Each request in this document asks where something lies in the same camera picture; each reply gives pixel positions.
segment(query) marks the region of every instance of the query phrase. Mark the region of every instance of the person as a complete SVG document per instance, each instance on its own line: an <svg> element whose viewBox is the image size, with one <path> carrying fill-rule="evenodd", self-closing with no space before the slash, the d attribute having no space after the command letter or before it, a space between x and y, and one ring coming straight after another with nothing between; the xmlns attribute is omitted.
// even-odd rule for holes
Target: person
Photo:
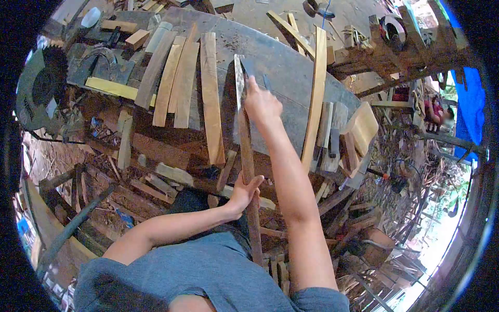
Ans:
<svg viewBox="0 0 499 312"><path fill-rule="evenodd" d="M289 239L291 298L250 261L245 209L263 176L207 209L206 194L177 195L175 213L148 219L82 265L77 311L349 311L338 291L315 195L284 129L282 104L252 76L245 109L269 150Z"/></svg>
<svg viewBox="0 0 499 312"><path fill-rule="evenodd" d="M425 100L425 115L426 121L433 121L438 125L443 125L446 120L454 120L454 111L449 107L444 110L438 102L438 97L435 96L432 99L432 104L430 101Z"/></svg>

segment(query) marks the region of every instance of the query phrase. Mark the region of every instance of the metal pipe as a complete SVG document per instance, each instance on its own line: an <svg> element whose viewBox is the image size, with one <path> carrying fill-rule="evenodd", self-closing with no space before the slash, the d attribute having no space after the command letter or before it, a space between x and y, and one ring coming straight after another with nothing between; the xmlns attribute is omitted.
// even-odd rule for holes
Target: metal pipe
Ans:
<svg viewBox="0 0 499 312"><path fill-rule="evenodd" d="M43 253L42 258L38 263L38 269L36 270L36 275L40 281L42 281L43 276L46 272L46 267L50 265L55 259L55 256L61 249L62 245L66 242L68 238L73 235L76 228L78 228L83 222L87 220L88 214L92 212L97 205L108 197L116 188L116 184L111 184L106 190L97 196L94 200L92 200L85 208L83 208L80 213L78 213L71 222L67 226L64 227L62 233L57 235L57 237L53 240L52 244L50 244L49 249Z"/></svg>

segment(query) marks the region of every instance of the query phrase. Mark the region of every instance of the gray t-shirt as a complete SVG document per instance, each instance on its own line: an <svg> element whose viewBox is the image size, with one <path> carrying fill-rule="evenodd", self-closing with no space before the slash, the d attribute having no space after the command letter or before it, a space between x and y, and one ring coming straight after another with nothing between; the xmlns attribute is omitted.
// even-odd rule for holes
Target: gray t-shirt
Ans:
<svg viewBox="0 0 499 312"><path fill-rule="evenodd" d="M81 267L74 302L77 311L166 311L179 295L207 297L218 312L349 311L347 297L332 289L285 296L231 232L159 247L128 266L94 259Z"/></svg>

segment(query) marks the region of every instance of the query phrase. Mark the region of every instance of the wire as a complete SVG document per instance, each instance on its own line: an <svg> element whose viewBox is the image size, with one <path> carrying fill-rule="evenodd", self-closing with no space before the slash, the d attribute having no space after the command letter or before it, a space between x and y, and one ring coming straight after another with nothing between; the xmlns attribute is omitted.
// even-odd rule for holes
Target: wire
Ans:
<svg viewBox="0 0 499 312"><path fill-rule="evenodd" d="M330 4L331 4L331 0L329 0L329 3L326 6L326 10L324 11L324 15L322 16L322 29L324 29L324 22L326 20L327 9L329 8Z"/></svg>

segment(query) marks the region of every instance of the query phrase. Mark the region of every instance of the left hand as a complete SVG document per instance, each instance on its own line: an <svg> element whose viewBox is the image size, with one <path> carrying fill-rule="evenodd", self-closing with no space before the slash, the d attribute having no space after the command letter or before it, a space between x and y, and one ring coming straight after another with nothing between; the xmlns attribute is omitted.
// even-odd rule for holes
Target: left hand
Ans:
<svg viewBox="0 0 499 312"><path fill-rule="evenodd" d="M260 196L260 189L258 186L260 186L264 178L265 177L262 175L256 176L248 185L245 185L243 182L243 172L239 172L238 179L234 184L232 197L227 203L227 207L231 210L234 220L239 219L243 215L243 211L250 204L253 197L258 198Z"/></svg>

